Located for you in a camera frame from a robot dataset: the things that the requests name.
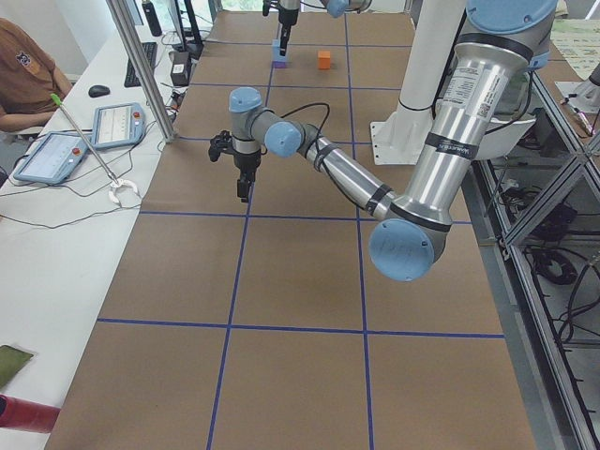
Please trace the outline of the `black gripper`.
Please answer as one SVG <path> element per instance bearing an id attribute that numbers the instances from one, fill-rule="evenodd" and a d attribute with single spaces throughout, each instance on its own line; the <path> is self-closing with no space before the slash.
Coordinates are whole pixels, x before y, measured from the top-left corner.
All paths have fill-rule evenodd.
<path id="1" fill-rule="evenodd" d="M 299 15 L 299 0 L 278 1 L 278 21 L 282 24 L 279 36 L 279 51 L 287 51 L 290 40 L 291 27 L 288 24 L 297 24 Z"/>
<path id="2" fill-rule="evenodd" d="M 240 177 L 237 180 L 237 196 L 242 198 L 243 203 L 248 203 L 253 181 L 256 179 L 256 172 L 261 165 L 261 153 L 244 154 L 235 152 L 233 161 L 235 167 L 240 171 Z"/>

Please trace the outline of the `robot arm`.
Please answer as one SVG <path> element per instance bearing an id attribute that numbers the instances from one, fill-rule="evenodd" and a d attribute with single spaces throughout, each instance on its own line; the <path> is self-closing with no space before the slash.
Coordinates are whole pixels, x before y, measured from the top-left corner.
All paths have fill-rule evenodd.
<path id="1" fill-rule="evenodd" d="M 392 163 L 414 166 L 403 193 L 368 172 L 322 130 L 266 108 L 258 90 L 234 89 L 226 152 L 246 200 L 263 152 L 300 155 L 356 207 L 377 219 L 368 251 L 397 281 L 425 275 L 443 254 L 450 206 L 513 77 L 532 74 L 549 56 L 553 1 L 426 1 L 419 10 L 397 109 L 375 127 Z"/>
<path id="2" fill-rule="evenodd" d="M 331 0 L 321 1 L 321 8 L 326 10 L 333 18 L 337 18 L 346 12 L 363 12 L 367 10 L 371 0 Z M 278 12 L 278 22 L 280 24 L 279 33 L 279 54 L 285 56 L 291 36 L 292 28 L 297 24 L 300 7 L 300 0 L 281 0 L 281 1 L 263 1 L 262 15 L 267 17 L 271 9 Z"/>

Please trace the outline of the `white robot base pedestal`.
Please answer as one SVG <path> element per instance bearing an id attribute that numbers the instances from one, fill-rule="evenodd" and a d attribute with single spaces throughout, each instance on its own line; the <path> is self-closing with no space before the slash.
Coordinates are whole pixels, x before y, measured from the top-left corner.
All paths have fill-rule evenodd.
<path id="1" fill-rule="evenodd" d="M 502 111 L 502 99 L 516 75 L 532 73 L 547 63 L 555 7 L 553 1 L 422 2 L 397 108 L 386 121 L 370 125 L 375 163 L 417 162 L 440 116 L 443 86 L 460 37 L 474 50 L 510 50 L 519 58 L 515 73 L 485 92 L 481 105 L 474 103 L 478 92 L 474 87 L 458 89 L 451 96 L 471 118 L 488 121 L 476 159 L 507 156 L 535 119 L 527 114 L 527 105 L 519 107 L 516 117 L 509 117 Z"/>

